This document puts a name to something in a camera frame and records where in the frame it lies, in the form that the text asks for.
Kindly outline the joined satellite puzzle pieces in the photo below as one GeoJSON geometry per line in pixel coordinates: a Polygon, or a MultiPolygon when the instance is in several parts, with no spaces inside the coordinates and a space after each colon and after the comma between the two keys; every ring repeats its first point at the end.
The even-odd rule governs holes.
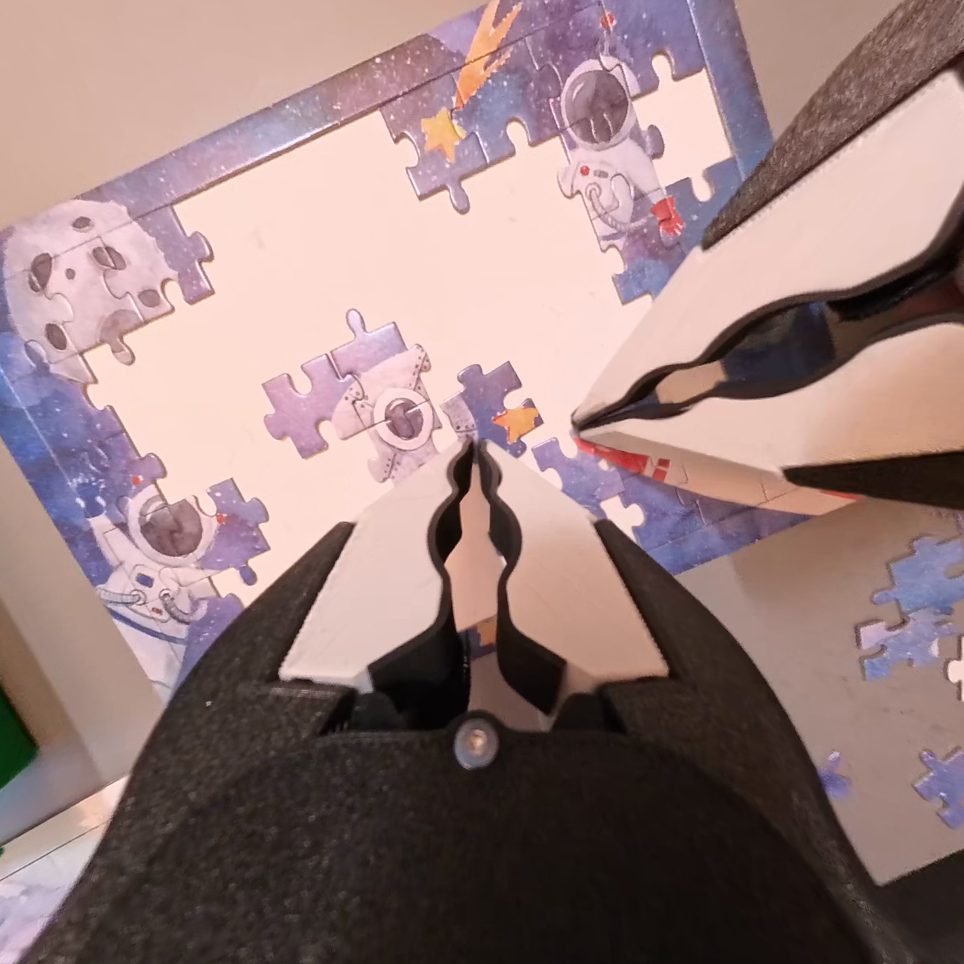
{"type": "Polygon", "coordinates": [[[291,442],[304,460],[329,448],[325,427],[340,440],[366,436],[374,480],[396,483],[438,454],[440,418],[424,384],[430,358],[421,345],[406,344],[395,323],[370,329],[350,308],[346,324],[349,340],[301,365],[305,391],[288,373],[262,384],[270,403],[264,426],[274,440],[291,442]]]}

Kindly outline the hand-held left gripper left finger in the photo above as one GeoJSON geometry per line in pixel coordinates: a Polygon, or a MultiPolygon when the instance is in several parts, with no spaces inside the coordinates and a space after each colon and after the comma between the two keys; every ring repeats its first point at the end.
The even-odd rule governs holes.
{"type": "Polygon", "coordinates": [[[444,564],[462,536],[474,455],[472,441],[452,444],[357,517],[281,681],[378,693],[400,714],[465,712],[469,657],[444,564]]]}

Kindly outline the purple helmet-part puzzle piece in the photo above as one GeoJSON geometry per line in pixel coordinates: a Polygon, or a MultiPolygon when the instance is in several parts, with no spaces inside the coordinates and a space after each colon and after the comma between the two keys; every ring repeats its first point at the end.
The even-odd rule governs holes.
{"type": "Polygon", "coordinates": [[[215,534],[200,565],[212,572],[237,572],[246,586],[253,586],[258,575],[251,560],[270,550],[261,531],[269,520],[264,504],[258,499],[246,500],[231,478],[207,489],[215,505],[215,534]]]}

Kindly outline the pile of loose puzzle pieces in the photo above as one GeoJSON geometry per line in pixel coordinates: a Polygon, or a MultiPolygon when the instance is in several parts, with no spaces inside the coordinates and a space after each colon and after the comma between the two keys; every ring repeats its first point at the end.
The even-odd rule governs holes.
{"type": "MultiPolygon", "coordinates": [[[[962,533],[948,538],[927,535],[915,538],[904,555],[887,565],[891,584],[872,596],[873,604],[887,609],[889,614],[888,618],[878,621],[894,627],[918,609],[934,608],[952,615],[958,623],[954,612],[963,599],[962,565],[962,533]]],[[[898,670],[937,666],[942,661],[942,644],[961,636],[941,640],[938,662],[920,668],[900,665],[885,679],[898,670]]]]}

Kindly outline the star print puzzle piece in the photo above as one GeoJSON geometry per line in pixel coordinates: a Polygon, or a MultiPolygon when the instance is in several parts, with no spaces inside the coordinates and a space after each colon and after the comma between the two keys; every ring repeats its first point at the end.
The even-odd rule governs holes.
{"type": "Polygon", "coordinates": [[[473,365],[464,368],[458,380],[462,391],[440,404],[456,435],[477,442],[488,440],[511,456],[522,457],[524,436],[540,427],[543,418],[532,399],[515,407],[506,405],[505,397],[522,387],[512,364],[503,363],[490,372],[473,365]]]}

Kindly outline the purple star-marked puzzle piece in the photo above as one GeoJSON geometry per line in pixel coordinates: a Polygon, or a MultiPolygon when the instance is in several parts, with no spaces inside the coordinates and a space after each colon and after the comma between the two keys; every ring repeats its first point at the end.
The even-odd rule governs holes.
{"type": "Polygon", "coordinates": [[[839,750],[830,751],[821,762],[818,762],[816,770],[825,793],[832,801],[842,802],[850,799],[853,792],[850,765],[839,750]]]}

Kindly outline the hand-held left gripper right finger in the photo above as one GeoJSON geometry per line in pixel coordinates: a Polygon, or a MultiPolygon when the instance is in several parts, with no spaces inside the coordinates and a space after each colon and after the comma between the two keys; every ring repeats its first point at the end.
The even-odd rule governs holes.
{"type": "Polygon", "coordinates": [[[605,545],[600,520],[490,442],[477,449],[489,537],[504,560],[496,646],[503,680],[540,714],[669,666],[605,545]]]}

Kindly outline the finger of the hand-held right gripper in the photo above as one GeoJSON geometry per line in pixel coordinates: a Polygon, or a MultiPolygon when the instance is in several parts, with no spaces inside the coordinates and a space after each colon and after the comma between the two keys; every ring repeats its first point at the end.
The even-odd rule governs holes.
{"type": "Polygon", "coordinates": [[[616,412],[769,309],[916,266],[962,197],[962,70],[948,69],[708,248],[684,259],[572,414],[616,412]]]}
{"type": "Polygon", "coordinates": [[[963,329],[933,322],[865,347],[802,388],[707,397],[674,416],[576,430],[615,451],[776,478],[799,466],[962,450],[963,329]]]}

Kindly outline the blue puzzle piece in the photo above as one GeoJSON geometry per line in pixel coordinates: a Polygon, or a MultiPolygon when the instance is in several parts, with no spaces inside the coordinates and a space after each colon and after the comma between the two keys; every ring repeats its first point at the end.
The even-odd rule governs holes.
{"type": "Polygon", "coordinates": [[[857,626],[855,633],[863,679],[879,681],[900,665],[920,668],[938,662],[941,640],[960,636],[962,628],[952,615],[924,608],[898,626],[873,621],[857,626]]]}
{"type": "Polygon", "coordinates": [[[945,757],[924,749],[919,754],[926,772],[912,786],[923,800],[939,804],[938,816],[953,830],[963,826],[963,749],[945,757]]]}

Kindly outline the green plastic bin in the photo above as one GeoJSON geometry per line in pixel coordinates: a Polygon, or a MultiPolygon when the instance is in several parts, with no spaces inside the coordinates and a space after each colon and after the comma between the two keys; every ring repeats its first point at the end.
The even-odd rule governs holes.
{"type": "Polygon", "coordinates": [[[1,689],[0,703],[1,788],[4,789],[34,760],[38,746],[4,689],[1,689]]]}

